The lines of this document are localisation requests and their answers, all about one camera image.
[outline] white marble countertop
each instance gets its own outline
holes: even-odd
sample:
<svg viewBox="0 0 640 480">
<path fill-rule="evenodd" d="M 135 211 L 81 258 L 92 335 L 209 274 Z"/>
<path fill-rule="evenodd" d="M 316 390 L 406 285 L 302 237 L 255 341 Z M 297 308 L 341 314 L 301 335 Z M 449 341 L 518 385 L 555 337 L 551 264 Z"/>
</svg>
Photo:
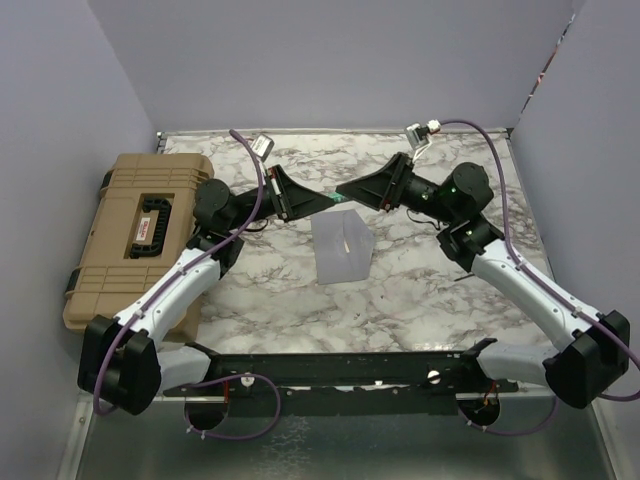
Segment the white marble countertop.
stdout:
<svg viewBox="0 0 640 480">
<path fill-rule="evenodd" d="M 371 173 L 397 151 L 404 136 L 389 134 L 271 135 L 267 164 L 281 164 L 296 182 L 330 193 L 336 185 Z M 546 271 L 504 134 L 492 135 L 504 162 L 514 243 Z M 176 135 L 166 153 L 199 152 L 234 191 L 256 184 L 245 150 L 227 135 Z M 414 172 L 440 182 L 463 161 L 483 165 L 496 198 L 485 210 L 502 228 L 499 184 L 482 137 L 442 134 Z M 354 202 L 376 238 L 367 280 L 318 285 L 309 219 L 272 221 L 245 234 L 236 265 L 207 294 L 198 341 L 221 353 L 374 352 L 466 348 L 486 337 L 542 344 L 545 337 L 510 301 L 466 273 L 441 252 L 430 225 L 412 223 L 404 208 L 390 214 Z"/>
</svg>

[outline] tan hard case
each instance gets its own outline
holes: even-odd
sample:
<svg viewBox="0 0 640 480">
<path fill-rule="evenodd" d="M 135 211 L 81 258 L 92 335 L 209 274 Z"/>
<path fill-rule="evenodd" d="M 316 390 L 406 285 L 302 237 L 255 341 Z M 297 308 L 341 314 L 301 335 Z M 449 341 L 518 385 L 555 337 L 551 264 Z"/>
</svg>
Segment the tan hard case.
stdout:
<svg viewBox="0 0 640 480">
<path fill-rule="evenodd" d="M 96 315 L 113 317 L 171 268 L 193 231 L 196 188 L 213 174 L 209 159 L 195 153 L 118 157 L 105 175 L 80 265 L 65 293 L 63 319 L 70 330 L 84 332 Z M 167 340 L 195 340 L 201 303 L 199 298 L 187 309 Z"/>
</svg>

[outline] purple cable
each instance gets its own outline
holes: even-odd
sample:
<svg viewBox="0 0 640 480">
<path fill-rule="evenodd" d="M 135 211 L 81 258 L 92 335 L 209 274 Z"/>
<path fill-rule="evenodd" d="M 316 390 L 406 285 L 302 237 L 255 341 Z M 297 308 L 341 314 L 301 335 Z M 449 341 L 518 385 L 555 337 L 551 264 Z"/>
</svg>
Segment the purple cable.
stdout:
<svg viewBox="0 0 640 480">
<path fill-rule="evenodd" d="M 490 433 L 491 435 L 497 435 L 499 437 L 522 437 L 524 435 L 532 435 L 534 433 L 538 433 L 540 430 L 544 429 L 547 425 L 549 425 L 553 420 L 553 418 L 558 413 L 559 407 L 560 407 L 560 400 L 558 400 L 558 397 L 553 397 L 553 407 L 549 415 L 547 415 L 547 418 L 545 418 L 542 422 L 540 422 L 535 427 L 528 428 L 527 430 L 519 430 L 516 432 L 508 432 L 504 430 L 493 430 L 490 428 L 485 428 L 469 420 L 467 416 L 464 414 L 464 412 L 459 408 L 458 408 L 458 413 L 462 416 L 462 418 L 464 418 L 467 421 L 467 424 L 470 427 L 475 428 L 476 430 L 480 430 L 482 433 Z"/>
<path fill-rule="evenodd" d="M 498 177 L 500 178 L 500 189 L 501 189 L 501 198 L 502 198 L 502 222 L 504 223 L 504 243 L 505 243 L 505 246 L 507 248 L 507 251 L 511 255 L 511 258 L 518 258 L 516 256 L 516 252 L 515 252 L 515 250 L 513 248 L 513 245 L 511 243 L 511 233 L 509 231 L 509 209 L 508 209 L 508 205 L 507 205 L 507 183 L 506 183 L 506 181 L 504 179 L 504 171 L 502 169 L 502 163 L 500 162 L 500 157 L 498 156 L 498 152 L 496 151 L 496 147 L 495 147 L 495 145 L 493 143 L 493 140 L 491 140 L 491 137 L 489 137 L 489 134 L 483 128 L 481 128 L 476 123 L 470 122 L 468 120 L 459 120 L 459 119 L 445 120 L 443 122 L 440 122 L 440 125 L 448 125 L 448 124 L 452 124 L 452 123 L 461 123 L 461 124 L 469 125 L 470 127 L 473 127 L 474 129 L 476 129 L 484 137 L 484 139 L 489 144 L 489 148 L 491 149 L 491 154 L 493 155 L 493 159 L 496 162 L 496 168 L 498 170 Z M 562 295 L 560 295 L 558 292 L 556 292 L 552 287 L 547 285 L 527 265 L 521 265 L 520 269 L 527 275 L 527 277 L 529 277 L 536 285 L 538 285 L 538 287 L 540 287 L 542 290 L 544 290 L 546 293 L 548 293 L 554 300 L 556 300 L 557 302 L 562 304 L 565 308 L 567 308 L 567 309 L 569 309 L 571 311 L 576 311 L 575 305 L 573 305 L 570 301 L 566 300 Z M 640 358 L 638 358 L 638 356 L 633 351 L 631 351 L 631 349 L 627 345 L 625 345 L 625 343 L 622 340 L 620 340 L 618 337 L 616 337 L 608 328 L 606 328 L 604 325 L 602 325 L 597 319 L 591 318 L 586 313 L 581 312 L 581 311 L 577 311 L 576 315 L 580 319 L 582 319 L 585 322 L 587 322 L 589 325 L 597 328 L 609 340 L 611 340 L 613 343 L 615 343 L 616 346 L 620 350 L 622 350 L 624 352 L 624 354 L 629 357 L 629 359 L 631 359 L 631 361 L 638 368 L 638 370 L 640 370 Z M 611 400 L 611 401 L 614 401 L 614 402 L 633 402 L 635 400 L 640 399 L 640 390 L 638 390 L 636 393 L 634 393 L 632 395 L 626 395 L 626 396 L 608 395 L 608 394 L 603 393 L 603 394 L 600 395 L 600 398 L 603 398 L 605 400 Z"/>
<path fill-rule="evenodd" d="M 238 132 L 236 132 L 233 129 L 229 130 L 229 134 L 238 142 L 240 142 L 242 146 L 247 150 L 247 152 L 249 152 L 249 156 L 251 157 L 251 160 L 253 161 L 253 165 L 256 168 L 256 174 L 258 176 L 258 195 L 256 197 L 256 203 L 253 206 L 253 210 L 251 210 L 251 213 L 249 214 L 249 217 L 247 218 L 247 220 L 235 231 L 235 233 L 233 233 L 229 237 L 225 238 L 222 242 L 216 244 L 206 252 L 203 252 L 201 255 L 194 258 L 189 263 L 187 263 L 184 266 L 184 269 L 182 271 L 183 273 L 181 272 L 174 273 L 162 285 L 160 285 L 160 287 L 158 287 L 158 289 L 154 292 L 154 294 L 151 295 L 151 297 L 149 297 L 149 300 L 147 300 L 140 307 L 140 311 L 142 313 L 146 312 L 149 309 L 149 307 L 153 304 L 153 302 L 155 302 L 167 290 L 167 288 L 169 288 L 173 284 L 173 282 L 175 282 L 178 278 L 180 278 L 184 273 L 189 271 L 196 264 L 200 263 L 203 259 L 213 255 L 218 250 L 220 250 L 221 248 L 225 247 L 229 243 L 233 242 L 236 238 L 238 238 L 238 236 L 249 226 L 249 224 L 251 224 L 251 222 L 253 222 L 253 219 L 258 214 L 258 210 L 260 209 L 260 203 L 262 202 L 262 192 L 264 187 L 263 178 L 262 178 L 262 165 L 260 164 L 260 160 L 258 159 L 255 152 L 251 149 L 251 145 L 249 145 L 249 142 L 247 142 L 242 137 L 242 135 L 240 135 Z M 131 326 L 136 321 L 140 320 L 140 318 L 141 317 L 137 313 L 133 314 L 129 319 L 129 321 L 125 323 L 124 326 L 120 329 L 116 337 L 113 339 L 113 342 L 111 342 L 111 345 L 109 345 L 109 348 L 107 349 L 107 353 L 104 356 L 104 360 L 102 361 L 102 365 L 100 365 L 100 370 L 98 371 L 98 378 L 96 378 L 96 385 L 93 389 L 93 411 L 97 415 L 108 415 L 109 413 L 113 412 L 116 409 L 115 405 L 112 405 L 107 409 L 103 409 L 101 407 L 100 393 L 102 391 L 102 383 L 104 382 L 104 377 L 107 373 L 109 362 L 111 361 L 113 354 L 118 348 L 118 345 L 120 344 L 120 342 L 122 341 L 126 333 L 129 331 Z"/>
<path fill-rule="evenodd" d="M 256 433 L 250 433 L 249 435 L 238 435 L 238 436 L 223 435 L 221 433 L 207 432 L 206 430 L 198 430 L 193 425 L 191 425 L 191 420 L 189 419 L 189 414 L 185 411 L 184 419 L 187 422 L 187 425 L 189 425 L 189 430 L 187 431 L 187 433 L 189 433 L 189 431 L 194 431 L 196 433 L 199 433 L 200 435 L 204 435 L 205 437 L 217 438 L 218 440 L 244 441 L 244 440 L 253 440 L 254 438 L 261 437 L 262 435 L 267 433 L 269 430 L 271 430 L 275 426 L 275 424 L 278 422 L 278 419 L 280 418 L 280 408 L 282 407 L 282 401 L 280 399 L 280 392 L 278 392 L 278 387 L 276 387 L 276 385 L 271 380 L 269 380 L 267 377 L 265 377 L 263 375 L 259 375 L 257 373 L 239 373 L 237 375 L 229 375 L 228 377 L 217 378 L 217 379 L 211 380 L 209 382 L 202 382 L 202 383 L 196 383 L 196 384 L 193 384 L 193 385 L 185 385 L 185 386 L 189 387 L 189 388 L 211 387 L 213 385 L 220 385 L 221 383 L 224 383 L 224 382 L 230 382 L 232 380 L 238 380 L 239 378 L 243 378 L 243 377 L 257 378 L 259 380 L 262 380 L 263 382 L 266 382 L 271 387 L 271 389 L 273 390 L 273 393 L 276 394 L 276 412 L 273 414 L 273 418 L 269 422 L 269 425 L 264 427 L 262 430 L 260 430 L 260 431 L 258 431 Z"/>
</svg>

